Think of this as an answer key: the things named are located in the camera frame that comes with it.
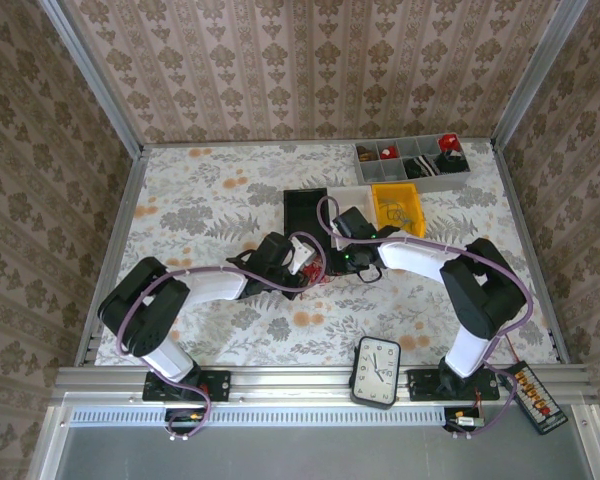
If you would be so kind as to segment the black plastic bin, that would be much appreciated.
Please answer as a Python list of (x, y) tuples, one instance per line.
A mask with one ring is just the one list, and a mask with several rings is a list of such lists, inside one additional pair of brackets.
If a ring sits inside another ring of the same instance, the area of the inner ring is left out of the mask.
[(292, 233), (305, 232), (312, 235), (322, 246), (326, 257), (326, 274), (338, 276), (339, 264), (337, 251), (332, 246), (331, 236), (320, 226), (318, 216), (321, 216), (325, 225), (329, 225), (328, 201), (321, 204), (317, 210), (319, 201), (327, 195), (326, 188), (285, 190), (283, 192), (284, 205), (284, 235), (289, 237)]

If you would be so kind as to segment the black rectangular analog clock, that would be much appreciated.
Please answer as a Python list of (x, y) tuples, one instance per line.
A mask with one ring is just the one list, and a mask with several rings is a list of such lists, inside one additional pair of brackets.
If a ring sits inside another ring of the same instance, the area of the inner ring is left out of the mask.
[(397, 400), (401, 346), (394, 341), (364, 336), (354, 353), (349, 379), (351, 400), (359, 405), (390, 409)]

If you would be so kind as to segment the floral tablecloth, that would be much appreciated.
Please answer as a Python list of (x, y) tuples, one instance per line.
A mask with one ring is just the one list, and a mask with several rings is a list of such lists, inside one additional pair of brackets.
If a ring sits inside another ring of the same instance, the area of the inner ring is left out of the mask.
[[(491, 240), (531, 281), (490, 144), (464, 146), (471, 175), (460, 189), (421, 198), (426, 235), (464, 246)], [(283, 228), (283, 192), (357, 182), (350, 144), (154, 148), (146, 153), (121, 262), (153, 256), (171, 269), (219, 265)], [(445, 288), (403, 271), (377, 282), (330, 279), (294, 300), (277, 292), (183, 309), (171, 331), (203, 365), (348, 365), (358, 340), (399, 343), (407, 365), (432, 365), (459, 324)]]

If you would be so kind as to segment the aluminium rail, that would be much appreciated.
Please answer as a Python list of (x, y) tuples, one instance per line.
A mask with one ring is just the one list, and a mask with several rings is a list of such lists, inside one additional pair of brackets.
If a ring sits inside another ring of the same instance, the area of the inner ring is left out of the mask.
[[(230, 367), (228, 406), (346, 406), (349, 367)], [(594, 404), (597, 389), (580, 364), (531, 367), (560, 405)], [(147, 370), (140, 366), (83, 366), (59, 370), (53, 405), (136, 406), (142, 403)]]

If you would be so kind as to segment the black bundled item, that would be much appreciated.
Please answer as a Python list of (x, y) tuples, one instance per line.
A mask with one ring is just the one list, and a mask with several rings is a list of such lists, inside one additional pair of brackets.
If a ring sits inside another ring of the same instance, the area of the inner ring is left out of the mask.
[(441, 174), (454, 174), (469, 171), (469, 165), (463, 152), (446, 150), (440, 153), (435, 164)]

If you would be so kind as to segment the white plastic bin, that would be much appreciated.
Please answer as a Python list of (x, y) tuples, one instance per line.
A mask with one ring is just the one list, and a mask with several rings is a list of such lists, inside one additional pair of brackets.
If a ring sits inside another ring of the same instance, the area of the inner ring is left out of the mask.
[[(378, 229), (375, 207), (373, 202), (372, 190), (370, 185), (348, 186), (348, 187), (328, 187), (327, 195), (333, 197), (338, 203), (339, 213), (342, 214), (351, 207), (356, 207), (371, 223)], [(336, 207), (332, 201), (328, 201), (329, 226), (334, 228), (334, 219), (336, 218)], [(332, 247), (336, 250), (343, 250), (349, 242), (341, 241), (332, 237)]]

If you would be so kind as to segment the yellow plastic bin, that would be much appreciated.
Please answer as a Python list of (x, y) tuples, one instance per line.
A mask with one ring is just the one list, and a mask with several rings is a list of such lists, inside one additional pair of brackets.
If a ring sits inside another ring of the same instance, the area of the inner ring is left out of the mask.
[(379, 228), (392, 225), (416, 237), (425, 237), (426, 220), (413, 184), (378, 183), (371, 190)]

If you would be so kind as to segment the grey compartment organizer tray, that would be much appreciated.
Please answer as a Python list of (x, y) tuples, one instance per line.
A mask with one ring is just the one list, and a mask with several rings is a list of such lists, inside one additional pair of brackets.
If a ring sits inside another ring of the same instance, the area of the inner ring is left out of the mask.
[[(448, 133), (356, 142), (354, 166), (359, 184), (411, 183), (419, 193), (462, 188), (471, 175), (471, 168), (461, 142), (460, 151), (466, 156), (469, 171), (441, 174), (435, 164), (436, 157), (442, 153), (438, 146), (438, 139), (444, 134)], [(360, 162), (356, 153), (358, 145), (375, 150), (377, 160)], [(381, 160), (379, 151), (389, 146), (397, 148), (399, 157)]]

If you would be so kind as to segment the aluminium frame post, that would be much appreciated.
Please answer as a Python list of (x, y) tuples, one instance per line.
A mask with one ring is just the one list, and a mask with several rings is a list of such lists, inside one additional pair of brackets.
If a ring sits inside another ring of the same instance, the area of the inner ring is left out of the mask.
[(142, 155), (143, 144), (135, 134), (120, 102), (115, 98), (104, 71), (98, 66), (95, 54), (88, 46), (64, 0), (38, 1), (86, 80), (87, 85), (95, 95), (119, 140), (132, 161), (137, 161)]
[(495, 149), (503, 149), (510, 141), (587, 3), (588, 0), (559, 1), (534, 53), (531, 55), (527, 68), (495, 127), (491, 137), (492, 146)]

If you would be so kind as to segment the black connector module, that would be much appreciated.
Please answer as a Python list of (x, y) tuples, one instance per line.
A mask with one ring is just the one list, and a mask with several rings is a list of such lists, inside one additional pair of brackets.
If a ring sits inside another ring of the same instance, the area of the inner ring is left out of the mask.
[(208, 420), (207, 409), (167, 409), (164, 416), (165, 430), (172, 437), (192, 436)]
[(478, 407), (473, 408), (445, 408), (445, 424), (443, 428), (454, 434), (472, 434), (475, 430), (483, 428), (486, 424), (485, 418)]

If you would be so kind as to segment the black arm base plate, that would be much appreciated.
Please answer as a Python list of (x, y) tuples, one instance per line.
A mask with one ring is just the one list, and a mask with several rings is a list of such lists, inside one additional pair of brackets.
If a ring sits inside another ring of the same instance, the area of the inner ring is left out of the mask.
[[(231, 372), (227, 370), (200, 370), (184, 377), (181, 383), (195, 386), (203, 391), (211, 401), (226, 402), (229, 400)], [(202, 400), (199, 395), (190, 390), (165, 383), (152, 372), (149, 372), (145, 377), (142, 399), (144, 401), (164, 402)]]
[(409, 398), (414, 402), (473, 401), (477, 395), (482, 400), (500, 398), (495, 374), (484, 368), (467, 378), (438, 368), (410, 369), (406, 374)]

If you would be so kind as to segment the black terminal board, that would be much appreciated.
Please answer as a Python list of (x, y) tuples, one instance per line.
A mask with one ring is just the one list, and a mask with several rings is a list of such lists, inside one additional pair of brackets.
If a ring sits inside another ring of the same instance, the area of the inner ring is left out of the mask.
[(568, 417), (525, 361), (506, 368), (498, 377), (509, 392), (516, 387), (514, 400), (540, 435), (568, 422)]

